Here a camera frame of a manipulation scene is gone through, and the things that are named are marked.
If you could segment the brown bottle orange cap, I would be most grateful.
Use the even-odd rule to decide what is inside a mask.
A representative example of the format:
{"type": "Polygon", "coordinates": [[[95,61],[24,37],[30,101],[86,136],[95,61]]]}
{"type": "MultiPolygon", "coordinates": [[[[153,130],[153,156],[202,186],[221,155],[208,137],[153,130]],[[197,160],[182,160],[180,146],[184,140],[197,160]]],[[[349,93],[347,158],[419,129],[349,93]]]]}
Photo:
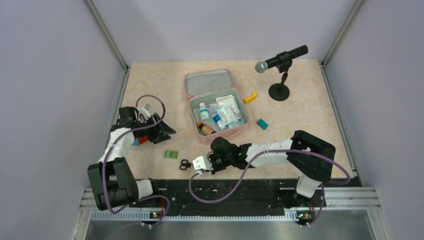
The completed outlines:
{"type": "Polygon", "coordinates": [[[196,126],[200,130],[200,132],[203,133],[205,136],[212,135],[212,134],[216,133],[216,131],[213,128],[211,128],[207,124],[204,124],[201,121],[197,122],[196,126]]]}

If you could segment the white blue dropper bottle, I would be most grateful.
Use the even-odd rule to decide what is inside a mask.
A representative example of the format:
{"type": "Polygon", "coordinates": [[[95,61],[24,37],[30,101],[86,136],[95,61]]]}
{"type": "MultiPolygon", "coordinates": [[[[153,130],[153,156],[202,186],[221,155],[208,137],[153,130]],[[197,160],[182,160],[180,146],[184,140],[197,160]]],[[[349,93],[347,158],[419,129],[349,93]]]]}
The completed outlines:
{"type": "Polygon", "coordinates": [[[216,123],[216,125],[218,126],[218,128],[219,128],[221,131],[224,131],[224,130],[226,130],[226,129],[227,129],[227,128],[226,128],[226,125],[223,123],[223,121],[222,121],[221,117],[220,117],[218,114],[215,114],[215,115],[212,117],[212,119],[214,120],[214,122],[216,123]]]}

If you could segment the black handled scissors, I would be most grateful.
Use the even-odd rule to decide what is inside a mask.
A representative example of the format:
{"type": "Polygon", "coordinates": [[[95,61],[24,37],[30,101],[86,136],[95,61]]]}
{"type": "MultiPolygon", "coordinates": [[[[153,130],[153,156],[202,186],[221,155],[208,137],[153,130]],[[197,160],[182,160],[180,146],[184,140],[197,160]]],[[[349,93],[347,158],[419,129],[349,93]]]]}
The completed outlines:
{"type": "Polygon", "coordinates": [[[192,167],[192,163],[189,162],[187,159],[182,159],[180,161],[179,169],[182,171],[185,171],[187,169],[190,169],[192,167]]]}

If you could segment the small white capped vial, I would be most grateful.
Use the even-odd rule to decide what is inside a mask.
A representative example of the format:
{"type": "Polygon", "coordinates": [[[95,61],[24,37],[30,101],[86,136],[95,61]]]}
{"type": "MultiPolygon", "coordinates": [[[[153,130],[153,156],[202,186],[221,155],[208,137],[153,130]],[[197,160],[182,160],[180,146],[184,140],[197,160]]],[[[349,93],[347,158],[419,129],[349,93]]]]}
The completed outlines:
{"type": "Polygon", "coordinates": [[[210,121],[210,114],[204,102],[199,103],[199,116],[204,123],[210,121]]]}

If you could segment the pink medicine case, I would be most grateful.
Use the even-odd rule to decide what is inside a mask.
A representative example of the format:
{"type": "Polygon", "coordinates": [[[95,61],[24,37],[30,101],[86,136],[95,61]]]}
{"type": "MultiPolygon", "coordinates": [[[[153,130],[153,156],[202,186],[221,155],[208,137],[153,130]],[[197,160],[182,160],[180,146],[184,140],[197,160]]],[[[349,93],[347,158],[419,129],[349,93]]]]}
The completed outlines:
{"type": "Polygon", "coordinates": [[[250,117],[229,70],[190,73],[184,79],[184,89],[201,144],[247,132],[250,117]]]}

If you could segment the white gauze packet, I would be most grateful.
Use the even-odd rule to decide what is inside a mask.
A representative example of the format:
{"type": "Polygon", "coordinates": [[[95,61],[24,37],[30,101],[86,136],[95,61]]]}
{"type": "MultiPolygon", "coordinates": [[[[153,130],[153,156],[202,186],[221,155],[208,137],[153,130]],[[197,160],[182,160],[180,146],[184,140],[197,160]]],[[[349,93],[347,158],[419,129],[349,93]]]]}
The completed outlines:
{"type": "Polygon", "coordinates": [[[226,95],[226,96],[217,97],[215,99],[215,101],[216,101],[216,103],[219,107],[227,106],[227,107],[230,107],[231,109],[238,109],[239,108],[235,96],[231,95],[231,94],[226,95]]]}

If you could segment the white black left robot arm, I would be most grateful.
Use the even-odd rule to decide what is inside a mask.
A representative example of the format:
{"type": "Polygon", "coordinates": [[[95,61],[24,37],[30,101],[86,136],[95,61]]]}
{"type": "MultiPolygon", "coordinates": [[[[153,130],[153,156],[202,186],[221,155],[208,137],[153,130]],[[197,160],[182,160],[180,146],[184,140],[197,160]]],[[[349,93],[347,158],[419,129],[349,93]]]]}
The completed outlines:
{"type": "Polygon", "coordinates": [[[142,108],[119,108],[103,156],[87,169],[94,201],[101,211],[134,204],[139,199],[149,207],[160,202],[161,194],[153,188],[152,181],[136,180],[127,162],[134,143],[158,144],[176,134],[176,130],[149,109],[147,104],[142,108]]]}

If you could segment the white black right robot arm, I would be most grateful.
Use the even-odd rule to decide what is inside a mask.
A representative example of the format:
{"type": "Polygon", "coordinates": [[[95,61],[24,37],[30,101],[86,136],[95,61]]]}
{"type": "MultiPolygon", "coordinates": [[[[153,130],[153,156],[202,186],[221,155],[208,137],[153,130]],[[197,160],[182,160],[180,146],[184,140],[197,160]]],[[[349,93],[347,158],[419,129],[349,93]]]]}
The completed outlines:
{"type": "Polygon", "coordinates": [[[334,145],[303,130],[296,130],[289,139],[268,144],[236,145],[217,137],[210,149],[212,153],[201,164],[195,164],[198,171],[215,174],[229,166],[244,170],[246,167],[292,164],[302,173],[293,192],[293,200],[299,206],[307,206],[316,188],[331,179],[331,162],[336,153],[334,145]]]}

